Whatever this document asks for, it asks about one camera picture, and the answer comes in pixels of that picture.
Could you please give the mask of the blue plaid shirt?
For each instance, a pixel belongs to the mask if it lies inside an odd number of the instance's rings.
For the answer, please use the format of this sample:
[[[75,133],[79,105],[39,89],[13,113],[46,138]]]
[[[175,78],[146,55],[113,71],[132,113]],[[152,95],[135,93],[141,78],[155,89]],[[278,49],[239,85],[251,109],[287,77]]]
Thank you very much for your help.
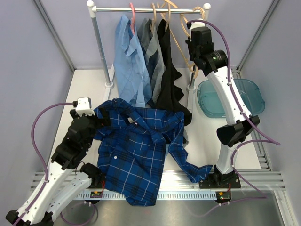
[[[130,205],[156,204],[167,153],[192,183],[211,171],[211,165],[197,167],[187,160],[182,112],[133,107],[117,98],[102,103],[95,114],[99,119],[108,116],[111,123],[95,135],[105,187],[123,194]]]

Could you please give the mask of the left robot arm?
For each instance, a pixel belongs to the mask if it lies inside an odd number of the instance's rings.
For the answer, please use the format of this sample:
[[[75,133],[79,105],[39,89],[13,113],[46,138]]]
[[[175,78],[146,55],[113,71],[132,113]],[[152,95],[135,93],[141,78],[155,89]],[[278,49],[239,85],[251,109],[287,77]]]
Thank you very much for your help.
[[[92,145],[98,129],[110,126],[109,112],[103,108],[84,112],[71,110],[72,123],[62,143],[56,148],[45,172],[28,200],[11,210],[6,220],[14,226],[52,226],[62,210],[82,191],[104,185],[104,174],[93,164],[85,163],[71,182],[66,178],[78,167]]]

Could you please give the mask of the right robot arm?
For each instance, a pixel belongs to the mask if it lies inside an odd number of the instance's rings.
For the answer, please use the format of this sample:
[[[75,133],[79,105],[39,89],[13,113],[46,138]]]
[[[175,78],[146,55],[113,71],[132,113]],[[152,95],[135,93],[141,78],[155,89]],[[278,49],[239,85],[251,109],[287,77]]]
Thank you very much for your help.
[[[260,122],[243,102],[235,85],[228,50],[215,50],[210,28],[204,21],[188,22],[190,31],[186,40],[190,60],[213,85],[225,111],[227,124],[217,129],[221,149],[214,171],[199,183],[201,188],[240,188],[240,178],[234,169],[236,152]]]

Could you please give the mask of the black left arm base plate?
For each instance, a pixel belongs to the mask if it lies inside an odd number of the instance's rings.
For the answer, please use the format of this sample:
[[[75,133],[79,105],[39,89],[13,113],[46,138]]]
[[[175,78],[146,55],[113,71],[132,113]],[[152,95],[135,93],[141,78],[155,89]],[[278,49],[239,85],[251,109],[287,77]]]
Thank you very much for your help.
[[[91,185],[88,188],[103,189],[106,184],[106,174],[99,174],[92,177]]]

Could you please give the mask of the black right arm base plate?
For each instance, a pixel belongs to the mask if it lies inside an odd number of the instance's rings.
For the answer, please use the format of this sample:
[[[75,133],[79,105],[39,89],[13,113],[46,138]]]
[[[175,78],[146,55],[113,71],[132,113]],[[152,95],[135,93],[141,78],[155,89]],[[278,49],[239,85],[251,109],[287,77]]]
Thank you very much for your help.
[[[206,179],[199,181],[199,188],[202,189],[228,189],[241,188],[240,179],[235,172],[229,174],[210,173]]]

